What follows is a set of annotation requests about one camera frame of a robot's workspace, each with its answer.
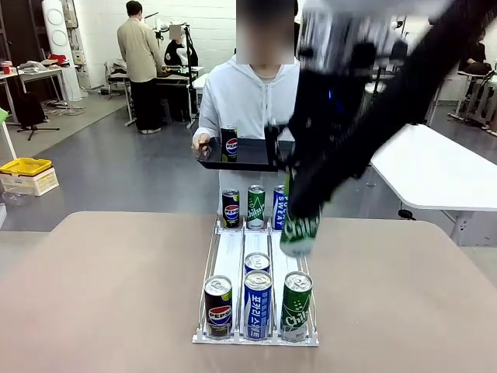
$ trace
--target man in beige shirt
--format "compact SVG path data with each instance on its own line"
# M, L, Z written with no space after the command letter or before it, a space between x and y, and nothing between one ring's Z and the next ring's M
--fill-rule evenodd
M130 17L118 30L117 41L121 55L127 63L127 76L131 80L131 96L141 134L154 134L161 130L161 103L157 91L158 72L162 71L162 57L154 32L141 22L143 7L139 2L126 4Z

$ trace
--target black pants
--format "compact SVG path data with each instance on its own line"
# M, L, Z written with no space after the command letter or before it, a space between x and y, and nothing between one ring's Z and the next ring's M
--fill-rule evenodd
M158 96L157 83L131 82L134 113L139 131L157 130L161 126L161 101Z

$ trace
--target shelf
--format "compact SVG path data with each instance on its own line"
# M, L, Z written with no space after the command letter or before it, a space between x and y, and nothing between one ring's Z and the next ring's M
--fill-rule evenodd
M271 276L273 278L273 293L270 315L270 333L266 340L247 340L244 334L243 312L243 275L245 258L250 253L265 253L271 260ZM283 302L283 284L289 272L301 270L307 274L307 260L297 260L286 256L280 249L280 233L272 230L270 224L262 230L249 230L243 221L239 229L222 228L221 220L216 219L203 282L213 275L223 275L230 279L232 286L232 328L230 336L223 340L213 340L207 336L205 303L203 296L203 283L200 295L199 322L194 343L210 344L251 344L263 346L292 346L292 347L317 347L318 327L317 309L314 293L311 296L309 309L308 331L305 340L301 342L288 342L283 340L280 330L280 315Z

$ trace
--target yellow bin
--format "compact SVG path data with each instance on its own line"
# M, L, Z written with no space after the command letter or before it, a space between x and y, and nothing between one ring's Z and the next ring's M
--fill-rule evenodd
M52 166L52 161L46 159L17 158L0 167L0 173L19 176L36 176Z

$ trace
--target green soda can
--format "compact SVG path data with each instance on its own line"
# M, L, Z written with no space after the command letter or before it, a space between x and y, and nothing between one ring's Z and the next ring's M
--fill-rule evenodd
M285 277L283 307L281 311L281 336L283 340L300 342L308 331L312 279L304 272L290 272Z
M285 183L285 194L290 195L294 175L287 175ZM297 218L290 214L287 208L285 225L281 231L280 248L287 256L301 258L311 253L318 234L319 222L321 220L321 208L308 218Z
M266 207L266 189L264 186L252 185L248 189L248 221L249 229L264 228L264 208Z

